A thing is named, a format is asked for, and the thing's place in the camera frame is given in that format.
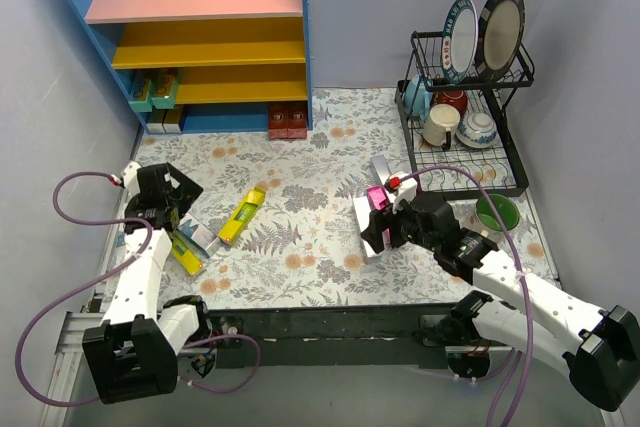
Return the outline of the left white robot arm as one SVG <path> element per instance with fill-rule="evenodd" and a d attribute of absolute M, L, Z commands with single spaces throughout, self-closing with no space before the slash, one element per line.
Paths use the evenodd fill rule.
<path fill-rule="evenodd" d="M 128 266 L 99 326 L 84 332 L 82 348 L 105 404 L 168 394 L 178 381 L 178 354 L 205 345 L 213 333 L 201 296 L 160 305 L 161 277 L 179 223 L 203 189 L 169 163 L 132 162 L 122 184 L 124 246 Z"/>

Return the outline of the silver blue R.O box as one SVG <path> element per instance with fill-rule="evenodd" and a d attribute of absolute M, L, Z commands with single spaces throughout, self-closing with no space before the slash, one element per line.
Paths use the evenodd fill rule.
<path fill-rule="evenodd" d="M 210 258 L 219 248 L 218 237 L 191 214 L 183 217 L 179 224 L 179 232 L 207 258 Z"/>

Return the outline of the plain silver toothpaste box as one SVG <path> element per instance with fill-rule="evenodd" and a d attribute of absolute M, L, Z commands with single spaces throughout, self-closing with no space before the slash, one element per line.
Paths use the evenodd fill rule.
<path fill-rule="evenodd" d="M 369 214 L 371 211 L 369 199 L 367 196 L 354 197 L 352 203 L 358 226 L 358 237 L 364 252 L 364 261 L 366 264 L 378 262 L 381 259 L 381 255 L 377 254 L 361 236 L 362 232 L 369 225 Z"/>

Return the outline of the yellow toothpaste box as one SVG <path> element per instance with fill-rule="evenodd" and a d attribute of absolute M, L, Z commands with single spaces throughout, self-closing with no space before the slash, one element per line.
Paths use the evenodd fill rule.
<path fill-rule="evenodd" d="M 172 240 L 171 253 L 190 276 L 202 271 L 202 262 L 178 236 Z"/>
<path fill-rule="evenodd" d="M 263 205 L 265 197 L 266 192 L 263 189 L 251 189 L 223 225 L 218 233 L 218 238 L 224 244 L 232 246 Z"/>

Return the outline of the yellow toothpaste box front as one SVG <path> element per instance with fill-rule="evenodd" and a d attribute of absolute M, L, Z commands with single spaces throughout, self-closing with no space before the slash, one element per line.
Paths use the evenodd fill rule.
<path fill-rule="evenodd" d="M 190 276 L 202 271 L 202 262 L 178 236 L 172 240 L 171 253 Z"/>

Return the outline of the silver purple toothpaste box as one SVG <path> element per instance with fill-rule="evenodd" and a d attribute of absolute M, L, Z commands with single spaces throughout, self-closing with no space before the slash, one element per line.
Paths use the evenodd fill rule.
<path fill-rule="evenodd" d="M 151 134 L 164 134 L 164 120 L 166 111 L 163 109 L 153 109 L 147 116 L 146 128 Z"/>

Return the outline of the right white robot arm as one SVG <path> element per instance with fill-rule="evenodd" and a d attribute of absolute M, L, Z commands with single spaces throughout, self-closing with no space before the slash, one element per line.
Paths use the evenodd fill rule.
<path fill-rule="evenodd" d="M 420 193 L 371 211 L 361 237 L 376 253 L 388 245 L 423 247 L 473 286 L 446 320 L 456 341 L 484 338 L 530 352 L 605 411 L 617 410 L 638 384 L 639 323 L 632 312 L 606 310 L 518 271 L 495 242 L 461 227 L 442 196 Z"/>

